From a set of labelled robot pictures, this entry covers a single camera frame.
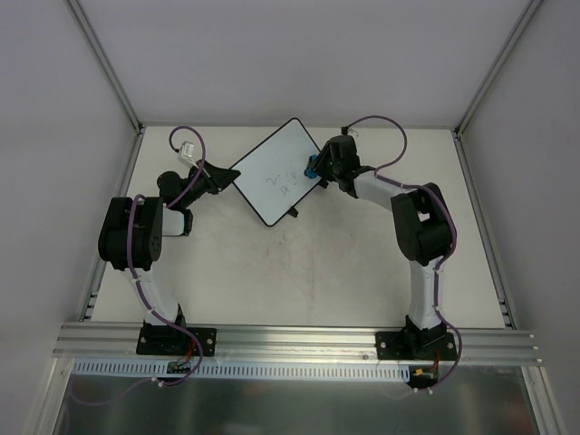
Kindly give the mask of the blue whiteboard eraser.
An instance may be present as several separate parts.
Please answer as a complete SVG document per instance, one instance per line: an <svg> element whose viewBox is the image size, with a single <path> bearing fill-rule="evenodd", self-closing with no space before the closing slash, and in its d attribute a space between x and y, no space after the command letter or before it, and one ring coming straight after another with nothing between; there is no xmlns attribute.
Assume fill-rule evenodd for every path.
<svg viewBox="0 0 580 435"><path fill-rule="evenodd" d="M316 173L317 156L311 155L308 159L306 168L304 169L304 175L309 179L316 179L318 174Z"/></svg>

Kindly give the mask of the white whiteboard with black frame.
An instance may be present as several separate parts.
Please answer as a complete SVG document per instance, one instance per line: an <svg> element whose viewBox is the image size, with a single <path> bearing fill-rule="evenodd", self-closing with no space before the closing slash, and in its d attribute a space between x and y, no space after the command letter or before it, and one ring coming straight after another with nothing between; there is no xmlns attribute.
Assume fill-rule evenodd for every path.
<svg viewBox="0 0 580 435"><path fill-rule="evenodd" d="M268 227L284 216L297 216L295 206L321 181L307 168L320 153L314 139L292 118L239 159L234 186Z"/></svg>

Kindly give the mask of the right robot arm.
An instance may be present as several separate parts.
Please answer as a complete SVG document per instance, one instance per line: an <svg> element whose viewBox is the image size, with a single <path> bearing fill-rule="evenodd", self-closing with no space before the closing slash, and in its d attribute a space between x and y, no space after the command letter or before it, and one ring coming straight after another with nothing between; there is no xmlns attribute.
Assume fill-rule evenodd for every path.
<svg viewBox="0 0 580 435"><path fill-rule="evenodd" d="M348 134L329 139L319 154L309 158L304 174L335 182L351 197L392 213L398 247L410 262L411 304L405 326L387 346L415 358L428 357L448 331L440 308L441 275L457 242L457 229L439 187L404 184L363 166Z"/></svg>

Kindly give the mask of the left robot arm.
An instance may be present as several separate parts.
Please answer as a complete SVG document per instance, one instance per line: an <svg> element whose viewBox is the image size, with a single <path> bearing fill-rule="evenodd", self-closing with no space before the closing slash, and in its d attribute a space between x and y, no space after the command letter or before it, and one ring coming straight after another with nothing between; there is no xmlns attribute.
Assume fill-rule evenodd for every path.
<svg viewBox="0 0 580 435"><path fill-rule="evenodd" d="M186 178L175 171L159 175L157 196L111 199L98 239L99 255L130 283L143 309L143 328L159 332L158 343L168 353L187 348L189 331L175 297L156 283L153 266L163 240L187 237L194 222L189 206L205 194L217 195L240 175L237 169L200 160Z"/></svg>

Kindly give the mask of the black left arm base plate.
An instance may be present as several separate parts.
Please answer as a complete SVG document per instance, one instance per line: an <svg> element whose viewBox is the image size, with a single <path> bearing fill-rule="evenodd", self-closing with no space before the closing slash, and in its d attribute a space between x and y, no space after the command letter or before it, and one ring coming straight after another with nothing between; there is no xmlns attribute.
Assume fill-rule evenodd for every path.
<svg viewBox="0 0 580 435"><path fill-rule="evenodd" d="M188 327L198 338L204 357L213 357L217 344L218 330L207 327ZM169 326L144 323L140 329L136 354L148 356L184 356L193 340L186 334Z"/></svg>

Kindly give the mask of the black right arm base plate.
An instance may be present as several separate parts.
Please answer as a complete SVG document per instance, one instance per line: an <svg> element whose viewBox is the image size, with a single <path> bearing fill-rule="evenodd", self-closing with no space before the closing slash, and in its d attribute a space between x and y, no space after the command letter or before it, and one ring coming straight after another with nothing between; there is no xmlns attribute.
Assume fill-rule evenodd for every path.
<svg viewBox="0 0 580 435"><path fill-rule="evenodd" d="M377 358L381 361L435 361L444 362L457 359L458 351L452 333L427 344L411 344L403 330L396 332L379 331L374 335Z"/></svg>

